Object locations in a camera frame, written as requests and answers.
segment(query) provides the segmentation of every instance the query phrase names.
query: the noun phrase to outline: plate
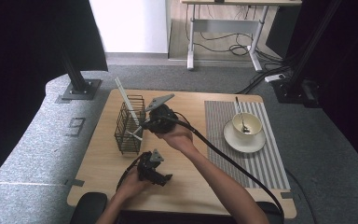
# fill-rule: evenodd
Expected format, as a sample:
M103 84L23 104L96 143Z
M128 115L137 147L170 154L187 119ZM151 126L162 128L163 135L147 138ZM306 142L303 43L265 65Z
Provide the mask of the plate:
M230 121L226 123L223 134L228 144L240 152L257 152L266 144L266 134L264 130L261 130L255 135L239 138L235 135L234 126Z

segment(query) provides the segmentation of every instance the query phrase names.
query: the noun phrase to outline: table leg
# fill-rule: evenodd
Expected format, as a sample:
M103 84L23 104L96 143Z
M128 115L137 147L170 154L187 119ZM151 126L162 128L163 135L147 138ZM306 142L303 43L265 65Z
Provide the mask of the table leg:
M255 38L252 41L252 45L248 46L249 56L252 59L252 63L254 64L256 72L260 72L263 70L263 68L261 68L260 62L258 61L257 55L255 54L255 49L257 48L257 42L258 42L258 39L260 38L261 31L263 30L263 25L266 20L268 11L269 11L269 7L264 6L261 18L258 21L257 30L255 32Z
M187 52L187 70L194 69L194 20L196 16L196 5L193 5L193 15L190 19L190 42Z

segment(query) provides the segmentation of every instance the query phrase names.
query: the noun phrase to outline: table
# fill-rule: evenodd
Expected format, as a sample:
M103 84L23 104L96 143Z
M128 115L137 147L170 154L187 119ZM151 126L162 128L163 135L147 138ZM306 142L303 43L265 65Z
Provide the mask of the table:
M190 19L190 41L187 53L187 69L194 69L194 32L213 33L237 33L252 34L254 39L251 46L248 46L249 56L255 67L255 71L262 71L262 67L255 54L258 39L269 10L269 6L299 6L301 0L226 0L225 3L215 3L214 0L181 0L181 3L193 5L193 13ZM234 20L202 20L196 19L196 5L235 5L235 6L264 6L261 17L258 21L234 21Z
M206 136L204 102L232 102L235 99L235 95L222 93L143 90L126 90L126 93L142 95L145 105L148 105L155 97L174 93L175 96L166 104L173 111L184 114L192 126L204 136ZM256 95L238 95L238 98L241 102L263 102L262 98ZM67 202L70 205L77 205L80 197L91 191L105 193L108 198L111 198L124 170L136 158L136 155L132 154L122 155L114 137L117 116L122 103L123 99L119 90L112 90L76 175L76 181L82 184L73 185L68 195ZM145 190L125 204L123 209L228 215L227 210L218 201L207 182L185 156L170 148L165 141L157 139L149 131L144 132L143 139L141 153L157 148L165 159L157 171L163 175L173 174L173 177L164 187L152 186ZM196 136L194 144L203 155L207 156L206 145ZM248 189L248 191L256 201L272 202L262 189ZM272 189L271 191L282 204L285 217L294 218L296 208L293 199L284 199L281 195L281 193L290 193L290 189Z

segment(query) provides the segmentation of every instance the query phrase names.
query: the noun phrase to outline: hand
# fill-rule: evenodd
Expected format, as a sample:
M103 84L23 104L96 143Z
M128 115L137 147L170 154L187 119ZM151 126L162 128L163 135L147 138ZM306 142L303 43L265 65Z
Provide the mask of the hand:
M191 131L180 124L176 124L174 129L169 133L156 133L158 138L164 139L170 147L181 152L194 147L193 135Z
M134 197L142 192L146 187L151 185L148 180L139 180L139 173L136 167L132 167L127 173L121 186L118 188L116 195L122 196L125 200Z

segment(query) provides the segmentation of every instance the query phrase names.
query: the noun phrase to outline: power strip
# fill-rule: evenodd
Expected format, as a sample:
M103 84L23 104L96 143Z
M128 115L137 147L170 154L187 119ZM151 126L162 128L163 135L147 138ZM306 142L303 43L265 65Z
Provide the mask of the power strip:
M282 80L285 78L286 78L286 76L284 74L278 74L278 75L265 77L264 79L266 80L266 82L271 82L271 81L276 81L276 80Z

